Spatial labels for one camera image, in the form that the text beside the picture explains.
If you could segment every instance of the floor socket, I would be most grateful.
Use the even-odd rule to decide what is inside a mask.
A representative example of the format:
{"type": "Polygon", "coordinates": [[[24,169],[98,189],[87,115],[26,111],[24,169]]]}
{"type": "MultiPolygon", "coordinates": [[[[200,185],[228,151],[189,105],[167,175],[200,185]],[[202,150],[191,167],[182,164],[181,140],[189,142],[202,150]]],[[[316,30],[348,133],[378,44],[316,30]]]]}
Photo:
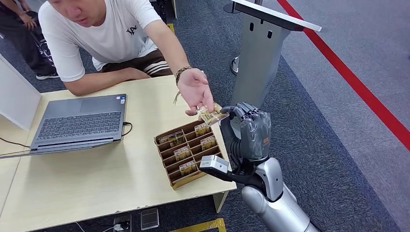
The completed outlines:
{"type": "Polygon", "coordinates": [[[158,208],[141,211],[141,230],[148,230],[160,226],[158,208]]]}
{"type": "Polygon", "coordinates": [[[132,232],[131,214],[122,214],[114,218],[113,232],[132,232]]]}

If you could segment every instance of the t-shirt logo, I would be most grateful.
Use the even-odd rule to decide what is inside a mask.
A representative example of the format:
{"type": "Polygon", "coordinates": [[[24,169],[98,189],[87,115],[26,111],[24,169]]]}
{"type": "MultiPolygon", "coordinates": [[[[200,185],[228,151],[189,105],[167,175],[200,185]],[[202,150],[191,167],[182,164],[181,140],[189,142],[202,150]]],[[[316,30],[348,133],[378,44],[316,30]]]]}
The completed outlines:
{"type": "Polygon", "coordinates": [[[135,26],[133,26],[133,27],[130,27],[128,30],[127,30],[127,32],[129,33],[129,34],[131,34],[131,35],[134,35],[135,34],[135,30],[137,30],[137,25],[135,25],[135,26]]]}

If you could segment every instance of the podium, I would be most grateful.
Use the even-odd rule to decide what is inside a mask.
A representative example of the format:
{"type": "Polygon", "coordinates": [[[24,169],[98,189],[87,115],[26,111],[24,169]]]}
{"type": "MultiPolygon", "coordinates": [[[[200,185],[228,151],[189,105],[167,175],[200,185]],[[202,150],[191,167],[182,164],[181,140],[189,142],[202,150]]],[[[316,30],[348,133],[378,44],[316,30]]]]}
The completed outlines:
{"type": "Polygon", "coordinates": [[[285,38],[291,31],[322,28],[246,0],[232,1],[243,13],[243,29],[231,105],[248,102],[261,107],[276,77],[285,38]]]}

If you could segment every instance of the red floor tape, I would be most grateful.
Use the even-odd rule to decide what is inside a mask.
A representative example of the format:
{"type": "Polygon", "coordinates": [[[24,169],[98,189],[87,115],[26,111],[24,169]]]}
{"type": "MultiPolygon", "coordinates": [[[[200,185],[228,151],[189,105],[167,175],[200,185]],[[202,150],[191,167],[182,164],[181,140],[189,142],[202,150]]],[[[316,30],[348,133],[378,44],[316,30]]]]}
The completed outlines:
{"type": "MultiPolygon", "coordinates": [[[[295,18],[302,19],[300,14],[286,1],[278,0],[283,9],[295,18]]],[[[345,63],[332,51],[332,49],[310,29],[304,33],[315,44],[326,59],[333,65],[339,74],[353,88],[359,97],[371,108],[387,128],[400,140],[410,151],[410,131],[383,105],[383,103],[359,80],[359,78],[346,66],[345,63]]]]}

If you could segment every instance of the person in background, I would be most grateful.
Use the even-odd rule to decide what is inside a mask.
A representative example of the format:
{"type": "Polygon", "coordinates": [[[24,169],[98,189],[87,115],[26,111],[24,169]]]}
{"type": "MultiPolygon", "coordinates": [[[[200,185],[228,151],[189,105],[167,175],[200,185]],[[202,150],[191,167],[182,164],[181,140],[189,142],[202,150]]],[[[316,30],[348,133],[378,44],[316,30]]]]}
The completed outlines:
{"type": "Polygon", "coordinates": [[[28,66],[36,73],[39,80],[56,78],[56,68],[40,54],[39,48],[31,34],[33,30],[41,31],[36,16],[25,0],[18,0],[21,8],[14,0],[0,0],[0,33],[13,43],[21,53],[28,66]]]}

